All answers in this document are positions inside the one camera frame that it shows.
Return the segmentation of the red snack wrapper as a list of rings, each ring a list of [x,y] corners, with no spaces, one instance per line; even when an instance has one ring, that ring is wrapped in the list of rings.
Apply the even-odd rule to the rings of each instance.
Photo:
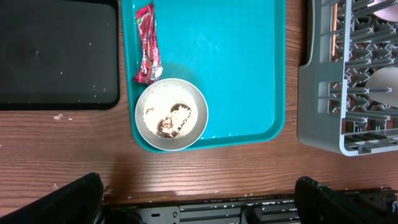
[[[151,85],[162,78],[162,62],[157,41],[155,5],[150,3],[136,12],[136,24],[141,46],[141,66],[133,80]]]

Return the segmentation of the small white cup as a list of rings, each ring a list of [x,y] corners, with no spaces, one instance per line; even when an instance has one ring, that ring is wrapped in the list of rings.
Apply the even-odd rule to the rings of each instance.
[[[397,67],[384,67],[375,71],[367,80],[368,97],[371,100],[397,107]]]

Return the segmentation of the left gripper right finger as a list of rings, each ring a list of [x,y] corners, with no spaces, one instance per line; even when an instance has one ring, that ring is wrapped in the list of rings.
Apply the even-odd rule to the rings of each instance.
[[[294,202],[301,223],[397,223],[397,190],[389,187],[335,191],[303,176]]]

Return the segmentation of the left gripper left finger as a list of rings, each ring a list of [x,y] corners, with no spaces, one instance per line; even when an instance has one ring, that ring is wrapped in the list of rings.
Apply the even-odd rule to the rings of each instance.
[[[93,223],[101,210],[103,193],[100,175],[92,172],[1,217],[1,224]]]

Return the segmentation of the bowl with rice leftovers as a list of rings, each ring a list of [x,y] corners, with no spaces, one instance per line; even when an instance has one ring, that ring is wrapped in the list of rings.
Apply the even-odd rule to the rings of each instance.
[[[161,151],[192,146],[205,132],[208,117],[208,104],[202,92],[178,78],[167,78],[147,87],[134,110],[138,133]]]

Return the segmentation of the pink bowl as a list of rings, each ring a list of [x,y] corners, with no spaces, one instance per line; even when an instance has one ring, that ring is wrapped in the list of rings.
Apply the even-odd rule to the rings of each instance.
[[[386,0],[374,0],[371,4],[368,4],[368,6],[373,6],[375,4],[382,3]],[[377,16],[380,19],[383,19],[385,21],[390,21],[390,22],[398,22],[398,8],[397,4],[393,6],[389,6],[387,8],[381,9],[379,11],[374,12],[374,15]]]

